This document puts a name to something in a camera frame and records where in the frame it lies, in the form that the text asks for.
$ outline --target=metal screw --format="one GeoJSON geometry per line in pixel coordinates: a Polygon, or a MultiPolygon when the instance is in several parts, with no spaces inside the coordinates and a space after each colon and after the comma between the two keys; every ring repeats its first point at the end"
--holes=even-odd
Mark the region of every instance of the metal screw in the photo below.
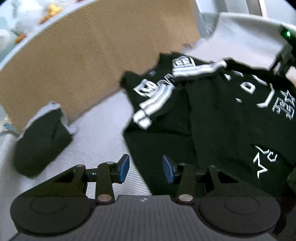
{"type": "Polygon", "coordinates": [[[98,200],[101,202],[109,202],[112,199],[112,197],[108,194],[101,194],[98,196],[98,200]]]}
{"type": "Polygon", "coordinates": [[[181,194],[178,199],[182,202],[190,202],[193,197],[190,194],[181,194]]]}

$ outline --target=star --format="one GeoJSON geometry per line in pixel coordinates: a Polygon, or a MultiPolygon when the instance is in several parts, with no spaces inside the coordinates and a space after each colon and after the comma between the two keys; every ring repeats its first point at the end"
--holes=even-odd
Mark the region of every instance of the star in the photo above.
{"type": "Polygon", "coordinates": [[[281,91],[281,94],[283,96],[285,96],[285,103],[290,102],[293,105],[293,107],[295,107],[295,105],[294,105],[295,98],[290,94],[290,92],[288,90],[287,90],[287,93],[281,91]]]}
{"type": "Polygon", "coordinates": [[[261,170],[257,171],[257,177],[258,177],[258,179],[259,179],[260,173],[267,172],[267,169],[266,169],[264,166],[262,166],[262,165],[260,164],[260,155],[259,155],[259,152],[258,152],[257,155],[255,156],[253,162],[255,163],[257,160],[258,160],[258,167],[261,167],[261,168],[262,168],[261,170]]]}

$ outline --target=black cloth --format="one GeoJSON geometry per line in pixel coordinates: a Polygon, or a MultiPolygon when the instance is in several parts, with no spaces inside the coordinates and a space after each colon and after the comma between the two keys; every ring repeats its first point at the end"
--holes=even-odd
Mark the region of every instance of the black cloth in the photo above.
{"type": "Polygon", "coordinates": [[[179,53],[161,54],[155,68],[143,75],[128,72],[121,81],[135,113],[143,101],[156,95],[155,85],[159,89],[158,81],[165,74],[172,75],[170,98],[154,116],[148,116],[147,128],[133,119],[124,132],[135,165],[152,194],[175,194],[176,188],[165,183],[162,172],[166,154],[177,163],[202,169],[216,165],[281,196],[296,160],[294,85],[233,59],[214,63],[179,53]],[[153,90],[149,86],[142,89],[152,93],[145,99],[134,90],[143,79],[155,84],[153,90]]]}
{"type": "Polygon", "coordinates": [[[16,143],[13,165],[22,175],[34,177],[53,161],[72,141],[61,123],[61,109],[36,119],[16,143]]]}

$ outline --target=tan carpet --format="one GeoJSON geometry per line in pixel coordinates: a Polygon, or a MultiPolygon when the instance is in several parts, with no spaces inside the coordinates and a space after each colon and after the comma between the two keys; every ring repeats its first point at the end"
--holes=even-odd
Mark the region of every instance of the tan carpet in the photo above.
{"type": "Polygon", "coordinates": [[[0,103],[18,129],[49,101],[70,120],[118,89],[124,70],[142,73],[159,52],[200,36],[194,0],[101,0],[29,42],[0,72],[0,103]]]}

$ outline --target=round black disc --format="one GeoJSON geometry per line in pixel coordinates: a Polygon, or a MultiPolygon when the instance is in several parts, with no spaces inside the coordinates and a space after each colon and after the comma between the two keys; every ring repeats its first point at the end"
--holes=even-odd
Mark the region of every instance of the round black disc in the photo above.
{"type": "Polygon", "coordinates": [[[269,231],[280,216],[280,206],[272,197],[204,197],[200,213],[205,221],[232,235],[257,235],[269,231]]]}
{"type": "Polygon", "coordinates": [[[16,226],[32,235],[57,235],[80,226],[91,213],[84,197],[17,197],[10,215],[16,226]]]}

